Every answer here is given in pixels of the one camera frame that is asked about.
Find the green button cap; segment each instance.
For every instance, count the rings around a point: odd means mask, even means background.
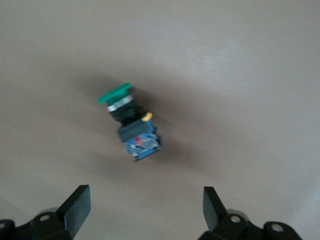
[[[111,92],[108,92],[106,95],[103,95],[99,98],[98,104],[103,104],[107,102],[108,106],[119,102],[121,99],[124,99],[129,95],[128,89],[132,88],[130,83],[123,84],[116,89],[113,89]]]

